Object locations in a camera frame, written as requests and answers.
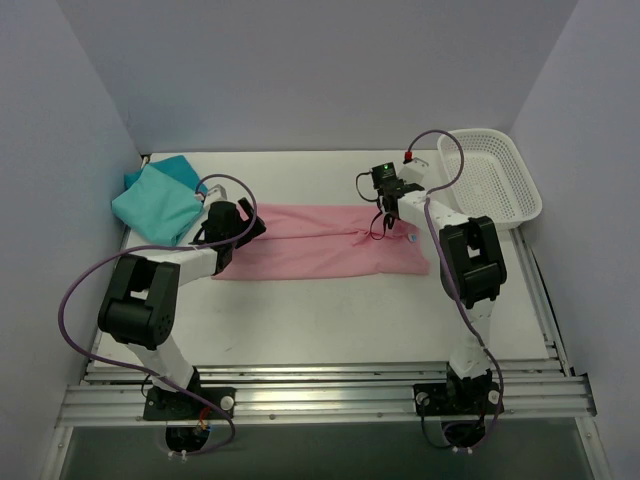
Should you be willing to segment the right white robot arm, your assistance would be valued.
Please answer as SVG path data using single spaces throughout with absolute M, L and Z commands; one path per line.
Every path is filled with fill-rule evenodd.
M 463 324 L 448 360 L 456 380 L 445 386 L 444 400 L 453 411 L 467 412 L 480 400 L 473 380 L 491 377 L 491 320 L 507 279 L 496 227 L 487 216 L 469 217 L 432 199 L 421 185 L 401 179 L 391 163 L 373 167 L 371 178 L 386 229 L 401 220 L 431 235 L 443 289 Z

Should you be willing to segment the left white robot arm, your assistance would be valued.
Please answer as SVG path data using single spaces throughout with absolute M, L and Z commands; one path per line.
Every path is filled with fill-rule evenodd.
M 186 250 L 122 256 L 98 314 L 99 329 L 133 352 L 154 385 L 168 391 L 166 408 L 179 419 L 194 417 L 202 405 L 200 391 L 190 385 L 197 370 L 172 337 L 179 288 L 223 273 L 237 249 L 266 232 L 246 198 L 218 199 L 206 213 Z

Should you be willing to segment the pink t shirt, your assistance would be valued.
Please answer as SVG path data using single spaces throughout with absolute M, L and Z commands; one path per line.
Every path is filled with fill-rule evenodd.
M 261 204 L 267 231 L 233 252 L 215 280 L 314 280 L 375 274 L 427 275 L 418 229 L 387 233 L 373 206 Z

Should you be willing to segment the teal folded t shirt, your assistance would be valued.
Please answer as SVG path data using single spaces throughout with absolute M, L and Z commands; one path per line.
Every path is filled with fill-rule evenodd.
M 112 212 L 150 244 L 178 245 L 202 214 L 207 190 L 182 155 L 149 163 L 124 182 Z

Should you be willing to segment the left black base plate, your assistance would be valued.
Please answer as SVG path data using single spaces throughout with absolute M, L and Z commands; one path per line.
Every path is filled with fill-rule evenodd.
M 230 417 L 234 415 L 237 390 L 231 387 L 204 387 L 196 394 L 215 404 Z M 152 387 L 146 393 L 143 419 L 146 421 L 195 421 L 207 406 L 189 395 Z

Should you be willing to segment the white plastic basket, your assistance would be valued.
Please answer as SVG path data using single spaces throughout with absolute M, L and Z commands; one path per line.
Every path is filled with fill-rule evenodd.
M 488 216 L 498 230 L 535 219 L 542 200 L 514 142 L 493 129 L 459 129 L 437 141 L 445 178 L 460 211 Z

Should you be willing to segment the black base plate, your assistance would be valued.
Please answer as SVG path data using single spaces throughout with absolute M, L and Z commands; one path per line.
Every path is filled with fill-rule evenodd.
M 237 390 L 231 387 L 204 387 L 196 394 L 215 404 L 230 417 L 234 415 Z M 152 387 L 146 393 L 143 419 L 146 421 L 195 421 L 207 406 L 189 395 Z
M 454 387 L 446 383 L 414 384 L 414 405 L 418 416 L 483 416 L 502 414 L 498 404 L 499 385 Z

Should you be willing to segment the aluminium rail frame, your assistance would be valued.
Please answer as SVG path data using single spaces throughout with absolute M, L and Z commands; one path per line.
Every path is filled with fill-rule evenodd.
M 594 423 L 596 407 L 589 380 L 569 366 L 557 322 L 536 259 L 520 230 L 510 243 L 539 322 L 547 358 L 502 360 L 505 383 L 501 422 L 544 420 L 570 422 L 573 453 L 566 464 L 579 464 L 592 479 L 610 476 Z M 328 425 L 409 422 L 425 402 L 419 385 L 444 379 L 442 362 L 391 362 L 335 365 L 204 366 L 206 387 L 233 388 L 236 425 Z M 78 386 L 65 394 L 52 445 L 42 473 L 59 479 L 80 428 L 160 428 L 143 417 L 136 393 L 140 374 L 90 366 Z

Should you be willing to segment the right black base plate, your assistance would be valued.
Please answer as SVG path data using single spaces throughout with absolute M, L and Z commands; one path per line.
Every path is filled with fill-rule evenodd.
M 446 383 L 414 384 L 414 405 L 418 416 L 483 416 L 502 414 L 498 404 L 499 385 L 454 387 Z

